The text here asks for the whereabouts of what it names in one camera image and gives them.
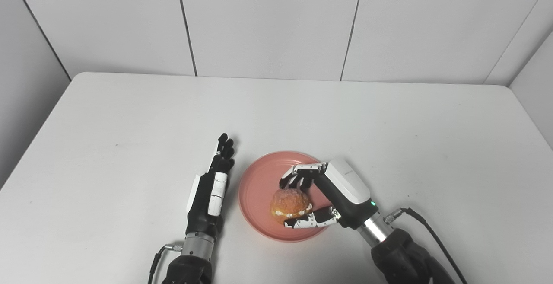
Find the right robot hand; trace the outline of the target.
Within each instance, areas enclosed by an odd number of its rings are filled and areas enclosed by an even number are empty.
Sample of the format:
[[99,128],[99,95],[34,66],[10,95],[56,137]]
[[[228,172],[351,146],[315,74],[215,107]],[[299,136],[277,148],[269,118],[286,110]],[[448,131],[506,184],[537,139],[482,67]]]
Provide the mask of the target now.
[[315,185],[331,203],[330,207],[285,221],[285,227],[314,228],[339,223],[358,229],[379,212],[367,184],[343,159],[291,166],[279,180],[280,189],[299,189],[307,193]]

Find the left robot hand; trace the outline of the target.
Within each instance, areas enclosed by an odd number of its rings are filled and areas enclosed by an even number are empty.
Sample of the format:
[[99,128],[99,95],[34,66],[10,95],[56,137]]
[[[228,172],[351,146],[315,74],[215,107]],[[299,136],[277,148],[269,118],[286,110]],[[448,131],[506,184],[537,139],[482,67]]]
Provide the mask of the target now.
[[200,176],[187,214],[186,234],[204,233],[215,240],[224,225],[222,205],[229,188],[229,174],[235,164],[233,139],[223,133],[218,138],[209,170]]

